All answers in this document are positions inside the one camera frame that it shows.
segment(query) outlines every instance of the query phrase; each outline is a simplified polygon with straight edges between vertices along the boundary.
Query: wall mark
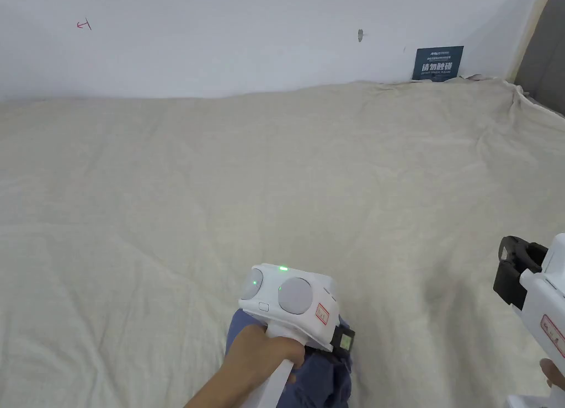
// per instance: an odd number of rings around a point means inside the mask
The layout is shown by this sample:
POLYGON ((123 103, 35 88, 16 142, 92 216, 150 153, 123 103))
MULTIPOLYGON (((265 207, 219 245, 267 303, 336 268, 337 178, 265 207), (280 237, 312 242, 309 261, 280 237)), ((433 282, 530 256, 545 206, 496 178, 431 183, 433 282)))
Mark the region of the wall mark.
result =
POLYGON ((90 28, 90 24, 88 23, 88 19, 85 18, 84 20, 86 21, 86 23, 80 24, 80 21, 79 21, 78 23, 76 23, 76 28, 80 28, 82 30, 85 25, 88 25, 88 28, 90 28))

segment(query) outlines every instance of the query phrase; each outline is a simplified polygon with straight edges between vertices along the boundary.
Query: gray headboard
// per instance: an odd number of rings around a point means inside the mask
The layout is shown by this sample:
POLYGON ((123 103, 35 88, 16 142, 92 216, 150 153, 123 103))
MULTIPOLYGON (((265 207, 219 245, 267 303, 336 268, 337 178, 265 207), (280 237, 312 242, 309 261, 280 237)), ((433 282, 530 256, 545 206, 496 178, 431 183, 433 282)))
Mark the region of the gray headboard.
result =
POLYGON ((547 1, 515 83, 565 115, 565 0, 547 1))

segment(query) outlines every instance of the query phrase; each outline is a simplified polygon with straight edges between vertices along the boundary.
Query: dark blue sign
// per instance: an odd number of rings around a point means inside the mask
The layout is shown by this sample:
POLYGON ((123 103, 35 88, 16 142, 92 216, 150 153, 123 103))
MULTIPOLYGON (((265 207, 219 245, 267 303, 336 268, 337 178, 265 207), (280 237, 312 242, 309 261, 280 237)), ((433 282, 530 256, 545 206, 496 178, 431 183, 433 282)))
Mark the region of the dark blue sign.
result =
POLYGON ((459 73, 463 46, 418 49, 413 80, 445 81, 459 73))

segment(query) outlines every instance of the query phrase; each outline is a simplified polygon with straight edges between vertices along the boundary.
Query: black clip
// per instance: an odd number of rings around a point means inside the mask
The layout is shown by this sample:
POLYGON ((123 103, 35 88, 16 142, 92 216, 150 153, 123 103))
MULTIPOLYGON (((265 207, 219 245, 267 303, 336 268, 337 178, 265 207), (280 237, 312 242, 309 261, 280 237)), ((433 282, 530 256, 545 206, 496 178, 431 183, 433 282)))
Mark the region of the black clip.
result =
POLYGON ((338 359, 349 358, 351 349, 353 348, 353 340, 355 332, 345 325, 338 325, 333 332, 331 344, 333 346, 332 354, 338 359))
POLYGON ((541 272, 547 247, 528 243, 519 237, 507 236, 498 248, 498 270, 493 290, 507 303, 521 310, 526 299, 526 289, 520 284, 520 275, 526 269, 541 272))

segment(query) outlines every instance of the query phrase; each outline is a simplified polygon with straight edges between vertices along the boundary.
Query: hand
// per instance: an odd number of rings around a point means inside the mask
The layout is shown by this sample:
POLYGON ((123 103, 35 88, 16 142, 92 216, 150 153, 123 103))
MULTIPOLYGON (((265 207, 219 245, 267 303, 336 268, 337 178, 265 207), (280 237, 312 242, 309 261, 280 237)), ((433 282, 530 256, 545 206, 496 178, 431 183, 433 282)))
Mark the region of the hand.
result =
POLYGON ((285 359, 300 368, 304 363, 304 346, 287 337, 266 337, 265 328, 248 325, 233 340, 219 371, 185 408, 239 407, 285 359))
POLYGON ((544 358, 540 361, 540 366, 543 374, 547 378, 547 385, 549 387, 555 385, 565 390, 565 377, 563 377, 563 374, 561 374, 561 371, 559 371, 553 361, 544 358))
MULTIPOLYGON (((265 328, 248 325, 234 339, 218 373, 238 381, 247 396, 285 359, 290 360, 294 368, 300 368, 304 362, 304 346, 287 337, 269 338, 265 328)), ((293 376, 289 377, 290 382, 294 380, 293 376)))

